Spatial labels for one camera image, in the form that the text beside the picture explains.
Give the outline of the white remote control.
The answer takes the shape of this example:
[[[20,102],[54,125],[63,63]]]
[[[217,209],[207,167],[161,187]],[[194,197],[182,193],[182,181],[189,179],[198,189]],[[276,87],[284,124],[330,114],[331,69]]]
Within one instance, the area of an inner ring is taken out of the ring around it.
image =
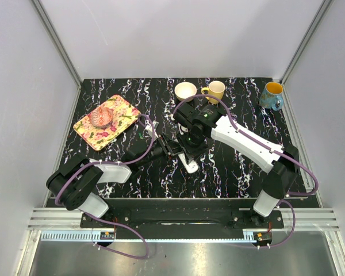
[[[180,134],[184,134],[185,132],[187,132],[187,128],[183,127],[181,124],[178,124],[178,128],[179,128]],[[178,157],[181,160],[183,166],[185,167],[187,173],[193,174],[196,171],[198,171],[198,164],[196,161],[192,160],[192,161],[187,162],[185,158],[185,154],[183,153],[178,154]]]

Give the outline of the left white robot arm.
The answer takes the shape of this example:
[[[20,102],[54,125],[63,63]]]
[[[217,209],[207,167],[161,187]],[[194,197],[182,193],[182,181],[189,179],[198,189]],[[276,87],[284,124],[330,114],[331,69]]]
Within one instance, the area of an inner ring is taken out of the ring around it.
[[[93,215],[93,221],[100,227],[108,227],[113,221],[109,205],[93,190],[99,183],[125,183],[135,175],[140,167],[164,157],[172,158],[182,153],[177,141],[165,134],[158,135],[147,151],[147,143],[139,140],[122,157],[122,164],[101,164],[83,154],[76,154],[66,164],[59,167],[46,182],[46,187],[58,203],[67,210],[81,210]]]

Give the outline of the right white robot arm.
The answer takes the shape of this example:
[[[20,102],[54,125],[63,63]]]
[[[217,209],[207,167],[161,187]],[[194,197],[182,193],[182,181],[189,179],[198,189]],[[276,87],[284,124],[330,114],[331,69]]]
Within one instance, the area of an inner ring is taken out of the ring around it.
[[[235,123],[222,105],[206,105],[196,110],[188,103],[180,103],[173,118],[188,129],[180,140],[187,154],[201,151],[205,139],[219,141],[256,163],[267,175],[262,190],[250,213],[252,225],[264,227],[270,222],[270,213],[286,193],[299,174],[298,149],[292,145],[284,148],[274,144]]]

